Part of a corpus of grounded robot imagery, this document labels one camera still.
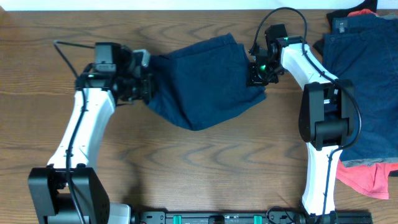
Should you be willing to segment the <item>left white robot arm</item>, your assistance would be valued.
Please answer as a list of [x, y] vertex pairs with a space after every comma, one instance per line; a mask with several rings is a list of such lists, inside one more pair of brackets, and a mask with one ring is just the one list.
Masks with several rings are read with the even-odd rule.
[[112, 203], [96, 174], [98, 153], [118, 99], [149, 101], [152, 74], [83, 72], [76, 80], [73, 112], [46, 167], [33, 168], [28, 186], [39, 223], [139, 223], [130, 205]]

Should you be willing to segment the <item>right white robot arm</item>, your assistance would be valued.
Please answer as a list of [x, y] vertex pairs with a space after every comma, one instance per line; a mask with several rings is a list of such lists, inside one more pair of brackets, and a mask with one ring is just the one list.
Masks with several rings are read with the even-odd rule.
[[303, 37], [277, 35], [266, 39], [263, 49], [254, 43], [249, 50], [247, 84], [277, 83], [290, 72], [302, 89], [298, 130], [307, 147], [307, 180], [301, 204], [307, 218], [322, 222], [335, 217], [335, 180], [338, 161], [349, 148], [358, 105], [353, 84], [330, 73], [312, 54]]

